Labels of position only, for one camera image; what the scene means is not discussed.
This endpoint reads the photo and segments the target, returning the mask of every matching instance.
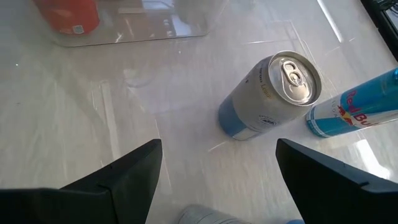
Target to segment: red can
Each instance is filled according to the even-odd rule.
[[[50,26],[71,35],[89,34],[99,24],[95,0],[33,0]]]

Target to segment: white marble surface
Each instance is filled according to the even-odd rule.
[[[278,138],[398,182],[397,122],[319,139],[298,119],[234,141],[216,120],[252,66],[280,50],[316,63],[320,101],[396,67],[357,0],[230,0],[204,37],[80,48],[39,35],[23,0],[0,5],[2,188],[61,187],[153,138],[164,161],[147,223],[173,223],[191,203],[254,223],[300,218]]]

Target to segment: blue and silver can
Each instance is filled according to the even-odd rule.
[[[327,138],[398,119],[398,68],[314,106],[307,125]]]
[[[261,60],[218,110],[224,132],[246,140],[304,116],[319,98],[319,73],[305,57],[283,51]]]

